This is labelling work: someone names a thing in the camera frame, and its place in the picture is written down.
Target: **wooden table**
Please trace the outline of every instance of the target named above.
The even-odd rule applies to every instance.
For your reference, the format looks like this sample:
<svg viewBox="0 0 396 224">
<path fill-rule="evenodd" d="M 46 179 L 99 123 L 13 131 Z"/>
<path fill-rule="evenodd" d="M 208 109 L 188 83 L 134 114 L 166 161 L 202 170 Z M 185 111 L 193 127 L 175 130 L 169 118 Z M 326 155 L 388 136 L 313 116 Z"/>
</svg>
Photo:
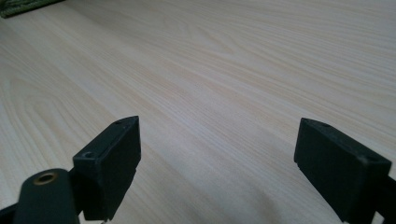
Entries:
<svg viewBox="0 0 396 224">
<path fill-rule="evenodd" d="M 112 223 L 341 223 L 293 162 L 300 118 L 396 162 L 395 60 L 391 0 L 68 0 L 0 20 L 0 207 L 138 115 Z"/>
</svg>

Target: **black robot arm part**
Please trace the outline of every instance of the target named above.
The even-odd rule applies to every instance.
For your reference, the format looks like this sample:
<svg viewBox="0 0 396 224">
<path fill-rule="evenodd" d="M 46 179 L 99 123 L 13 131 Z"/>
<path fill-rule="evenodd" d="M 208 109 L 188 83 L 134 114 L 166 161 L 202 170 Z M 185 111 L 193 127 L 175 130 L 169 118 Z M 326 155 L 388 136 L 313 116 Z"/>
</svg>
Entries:
<svg viewBox="0 0 396 224">
<path fill-rule="evenodd" d="M 371 223 L 377 211 L 396 223 L 396 182 L 391 162 L 312 119 L 301 119 L 294 161 L 342 221 Z"/>
<path fill-rule="evenodd" d="M 73 157 L 74 168 L 26 179 L 19 201 L 0 211 L 1 224 L 78 224 L 112 219 L 141 159 L 139 117 L 108 126 Z"/>
</svg>

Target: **light wood grain surface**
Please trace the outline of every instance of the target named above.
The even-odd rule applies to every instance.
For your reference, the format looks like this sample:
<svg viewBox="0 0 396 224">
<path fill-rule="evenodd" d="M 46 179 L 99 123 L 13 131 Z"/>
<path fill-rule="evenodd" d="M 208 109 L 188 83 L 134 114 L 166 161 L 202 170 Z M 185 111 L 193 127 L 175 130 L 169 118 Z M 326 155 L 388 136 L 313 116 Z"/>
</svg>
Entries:
<svg viewBox="0 0 396 224">
<path fill-rule="evenodd" d="M 138 115 L 112 223 L 341 223 L 293 162 L 299 121 L 396 162 L 395 60 L 393 0 L 67 0 L 1 20 L 0 207 Z"/>
</svg>

